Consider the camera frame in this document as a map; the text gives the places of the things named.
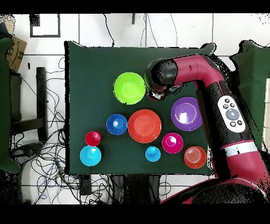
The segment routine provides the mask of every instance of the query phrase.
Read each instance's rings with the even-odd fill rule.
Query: blue bowl
[[[128,128],[127,119],[121,114],[113,114],[107,120],[107,129],[113,135],[121,135]]]
[[[149,146],[146,150],[146,158],[150,162],[156,162],[160,158],[160,151],[154,146]]]
[[[95,166],[101,160],[101,152],[95,146],[86,146],[81,150],[80,159],[86,166]]]

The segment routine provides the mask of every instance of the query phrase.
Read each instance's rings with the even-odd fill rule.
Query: red-orange plate
[[[159,136],[161,121],[152,110],[139,110],[129,118],[128,131],[135,141],[149,143]]]
[[[192,146],[185,151],[184,161],[192,169],[201,168],[207,159],[206,152],[199,146]]]

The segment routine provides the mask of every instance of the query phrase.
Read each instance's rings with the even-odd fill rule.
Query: cardboard box
[[[18,71],[27,43],[15,36],[12,37],[12,40],[14,45],[9,48],[6,59],[9,64],[9,68],[13,71]]]
[[[11,15],[0,15],[0,23],[4,23],[9,34],[13,35],[15,18]]]

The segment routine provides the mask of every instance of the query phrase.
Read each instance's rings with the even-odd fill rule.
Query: white tile floor
[[[19,69],[19,73],[30,84],[36,92],[36,67],[46,67],[47,72],[62,71],[64,69],[64,41],[75,41],[85,46],[111,46],[112,41],[105,26],[105,18],[102,14],[60,14],[60,38],[30,38],[30,23],[28,15],[14,15],[16,18],[14,35],[27,42],[25,56]],[[238,45],[241,40],[252,39],[260,45],[267,45],[270,42],[270,22],[268,14],[172,14],[178,35],[177,46],[181,48],[194,47],[199,48],[204,43],[214,42],[217,44],[216,55],[223,60],[231,70],[235,70],[234,64],[230,61],[229,55],[238,52]],[[57,34],[57,15],[41,14],[40,27],[33,27],[33,35],[52,35]],[[147,26],[147,44],[145,45],[145,32],[141,36],[145,26],[143,14],[136,14],[135,25],[131,24],[131,14],[107,14],[108,27],[115,40],[115,46],[136,46],[149,47],[157,46],[153,35],[156,38],[158,46],[176,46],[176,33],[170,14],[149,14],[151,27]],[[47,80],[50,78],[64,78],[64,72],[47,73]],[[268,117],[265,120],[264,139],[268,147],[270,146],[270,81],[268,80],[268,90],[266,92],[265,102]],[[59,104],[57,110],[65,117],[64,102],[64,80],[53,79],[47,82],[47,87],[57,93]],[[22,82],[21,87],[21,113],[22,119],[31,119],[36,117],[36,96],[32,90]],[[54,108],[52,96],[48,95],[48,107]],[[48,110],[48,123],[53,119],[53,114]],[[49,128],[49,134],[57,130],[56,123]],[[37,142],[36,130],[25,133],[22,144]],[[50,139],[49,143],[57,142],[56,136]],[[48,161],[39,159],[42,165],[49,164]],[[37,161],[32,162],[33,168],[42,173]],[[40,174],[31,168],[31,162],[28,162],[23,171],[22,191],[24,199],[31,199],[33,202],[38,198],[37,180]],[[181,191],[188,186],[208,179],[202,175],[168,175],[167,182],[170,183],[171,191],[167,195]],[[161,182],[165,181],[165,175],[161,177]],[[48,188],[43,196],[46,199],[39,200],[37,204],[50,204],[53,198],[59,192],[58,187]],[[164,183],[160,187],[160,194],[165,193]],[[106,200],[108,194],[104,191],[102,198]],[[79,203],[72,195],[69,189],[63,189],[59,193],[59,199],[55,198],[53,204],[77,204]]]

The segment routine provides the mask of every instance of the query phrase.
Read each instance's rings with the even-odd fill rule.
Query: light blue bowl
[[[86,166],[95,166],[101,160],[101,152],[95,146],[86,146],[81,150],[80,159]]]
[[[146,150],[146,158],[150,161],[150,162],[156,162],[157,160],[159,160],[160,158],[160,151],[158,148],[154,147],[154,146],[149,146]]]

